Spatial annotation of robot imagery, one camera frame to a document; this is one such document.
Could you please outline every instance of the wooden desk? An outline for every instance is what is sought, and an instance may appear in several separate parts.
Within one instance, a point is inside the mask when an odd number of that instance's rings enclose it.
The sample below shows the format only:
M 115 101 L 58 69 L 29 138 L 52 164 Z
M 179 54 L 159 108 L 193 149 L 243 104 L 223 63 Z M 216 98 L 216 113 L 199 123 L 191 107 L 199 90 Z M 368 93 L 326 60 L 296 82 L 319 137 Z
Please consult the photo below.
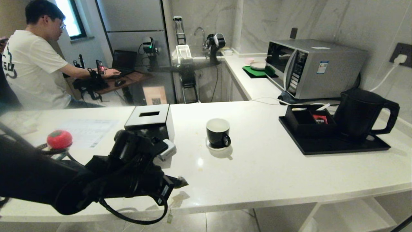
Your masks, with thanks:
M 129 85 L 147 80 L 152 77 L 154 76 L 151 73 L 133 72 L 131 74 L 127 74 L 119 78 L 120 80 L 124 80 L 126 82 L 123 85 L 117 86 L 117 87 L 115 86 L 115 82 L 119 79 L 106 79 L 106 82 L 109 85 L 109 87 L 102 89 L 102 90 L 95 91 L 95 92 L 98 94 L 105 94 L 105 93 L 112 92 L 118 89 L 122 89 L 123 95 L 127 103 L 129 103 L 129 105 L 134 105 L 132 95 L 130 94 L 130 91 L 129 91 Z

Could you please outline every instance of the tissue box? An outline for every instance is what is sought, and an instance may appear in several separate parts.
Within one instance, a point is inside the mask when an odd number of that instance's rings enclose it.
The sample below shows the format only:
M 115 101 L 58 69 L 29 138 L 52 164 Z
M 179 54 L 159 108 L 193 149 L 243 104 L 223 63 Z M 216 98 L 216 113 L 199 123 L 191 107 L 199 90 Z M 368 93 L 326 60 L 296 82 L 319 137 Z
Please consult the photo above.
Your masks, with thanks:
M 286 110 L 285 119 L 292 128 L 293 134 L 299 137 L 328 137 L 338 133 L 337 124 L 325 109 L 318 111 L 320 105 L 290 105 Z M 293 108 L 305 110 L 294 111 Z M 313 115 L 326 116 L 327 124 L 317 124 Z
M 169 104 L 135 107 L 124 125 L 125 130 L 149 138 L 174 141 L 172 113 Z

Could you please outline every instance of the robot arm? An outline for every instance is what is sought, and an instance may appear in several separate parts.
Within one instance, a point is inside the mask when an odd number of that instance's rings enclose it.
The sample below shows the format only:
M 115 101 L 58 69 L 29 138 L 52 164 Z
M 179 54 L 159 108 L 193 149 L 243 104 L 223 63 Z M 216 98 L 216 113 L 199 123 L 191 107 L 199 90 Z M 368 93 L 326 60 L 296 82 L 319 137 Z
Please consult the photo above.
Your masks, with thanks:
M 216 33 L 213 36 L 213 42 L 210 47 L 210 63 L 219 64 L 218 59 L 216 58 L 216 53 L 220 48 L 223 48 L 226 45 L 226 40 L 222 33 Z
M 0 196 L 49 204 L 64 215 L 80 212 L 95 201 L 121 219 L 148 225 L 164 217 L 173 188 L 187 185 L 153 164 L 154 157 L 168 148 L 164 142 L 153 143 L 131 132 L 119 131 L 108 156 L 93 156 L 83 166 L 53 160 L 1 123 L 0 129 L 6 133 L 0 136 Z M 104 201 L 134 196 L 150 196 L 164 205 L 163 216 L 147 222 L 132 220 Z

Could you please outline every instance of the electric kettle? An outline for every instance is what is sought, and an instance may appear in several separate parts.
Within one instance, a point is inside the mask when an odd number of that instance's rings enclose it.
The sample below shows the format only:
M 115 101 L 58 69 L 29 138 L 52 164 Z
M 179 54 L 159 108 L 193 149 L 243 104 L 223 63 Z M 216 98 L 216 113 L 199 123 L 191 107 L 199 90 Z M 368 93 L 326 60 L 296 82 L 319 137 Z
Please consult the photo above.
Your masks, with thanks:
M 388 134 L 394 127 L 400 109 L 398 103 L 361 89 L 347 90 L 341 93 L 341 97 L 333 119 L 350 140 L 363 142 L 368 135 Z M 383 108 L 391 112 L 387 125 L 384 129 L 372 130 Z

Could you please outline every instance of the kitchen counter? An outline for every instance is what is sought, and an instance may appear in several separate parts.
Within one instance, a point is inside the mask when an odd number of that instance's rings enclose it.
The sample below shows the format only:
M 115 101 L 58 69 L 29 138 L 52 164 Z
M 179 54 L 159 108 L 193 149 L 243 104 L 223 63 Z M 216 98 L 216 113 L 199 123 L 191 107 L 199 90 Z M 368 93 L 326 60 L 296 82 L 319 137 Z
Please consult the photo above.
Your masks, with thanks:
M 253 58 L 256 62 L 265 62 L 266 57 Z M 224 56 L 224 60 L 248 100 L 261 97 L 277 98 L 282 93 L 267 78 L 250 78 L 242 69 L 243 66 L 247 65 L 244 62 L 245 58 L 239 57 L 238 54 L 234 53 L 232 56 Z
M 118 120 L 95 149 L 72 149 L 85 164 L 93 155 L 107 155 L 113 136 L 133 107 L 43 111 L 38 131 L 25 135 L 31 143 L 45 138 L 68 119 Z M 183 176 L 189 186 L 173 190 L 168 204 L 174 214 L 263 208 L 310 202 L 345 201 L 412 189 L 412 138 L 394 129 L 380 135 L 392 148 L 383 152 L 304 156 L 278 121 L 285 106 L 255 101 L 172 105 L 177 154 L 162 163 L 163 171 Z M 223 152 L 206 147 L 206 121 L 229 121 L 232 145 Z M 161 215 L 149 197 L 109 199 L 129 216 Z M 113 220 L 97 203 L 69 216 L 51 206 L 11 199 L 0 209 L 0 221 L 82 222 Z

